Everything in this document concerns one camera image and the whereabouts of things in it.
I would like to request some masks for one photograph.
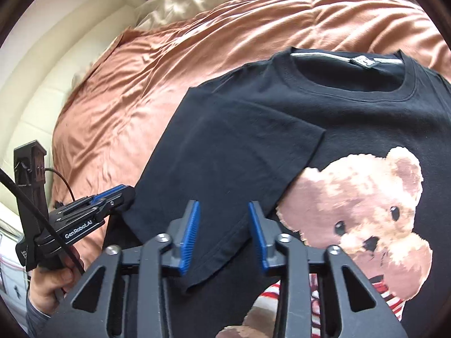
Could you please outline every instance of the bear ear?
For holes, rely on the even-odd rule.
[[[418,159],[405,147],[395,147],[387,154],[392,172],[402,179],[404,191],[409,193],[418,204],[423,191],[423,176]]]

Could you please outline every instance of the bear eye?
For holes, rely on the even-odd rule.
[[[392,219],[394,221],[398,221],[399,220],[399,208],[396,206],[392,206],[390,208],[390,212],[392,213]]]
[[[344,224],[344,221],[338,221],[335,224],[335,234],[340,236],[346,234],[346,225]]]

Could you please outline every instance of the metal screw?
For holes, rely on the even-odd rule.
[[[108,255],[114,255],[120,252],[120,247],[118,245],[110,245],[105,249]]]
[[[328,247],[328,252],[332,255],[339,255],[340,254],[340,247],[338,245],[331,245]]]
[[[279,236],[277,237],[278,241],[280,241],[281,243],[289,243],[292,239],[291,235],[289,234],[279,234]]]
[[[158,234],[155,238],[159,243],[166,243],[171,240],[171,236],[169,234]]]

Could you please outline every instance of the blue gripper pad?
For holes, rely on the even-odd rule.
[[[195,201],[189,215],[189,220],[186,225],[185,234],[183,235],[182,242],[180,243],[180,264],[179,270],[184,275],[191,264],[191,258],[193,256],[194,243],[196,241],[197,232],[199,229],[200,220],[200,204]]]
[[[108,197],[109,195],[117,192],[118,190],[121,190],[122,188],[125,188],[125,185],[120,184],[120,185],[115,186],[115,187],[113,187],[113,188],[111,188],[109,190],[105,190],[105,192],[103,192],[103,193],[99,193],[98,195],[96,195],[92,199],[91,204],[96,203],[97,201],[99,201],[102,198]]]
[[[267,272],[269,269],[267,260],[267,245],[263,236],[262,227],[260,225],[260,219],[253,202],[249,202],[249,229],[252,235],[252,242],[256,247],[258,260],[263,268],[263,272]]]

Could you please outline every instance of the shirt sleeve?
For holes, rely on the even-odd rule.
[[[249,201],[269,214],[316,152],[325,130],[284,108],[191,90],[177,108],[136,184],[123,220],[145,243],[201,204],[183,291],[221,269],[249,239]]]
[[[28,335],[36,338],[42,331],[50,317],[33,306],[28,293],[26,294],[26,323],[28,325]]]

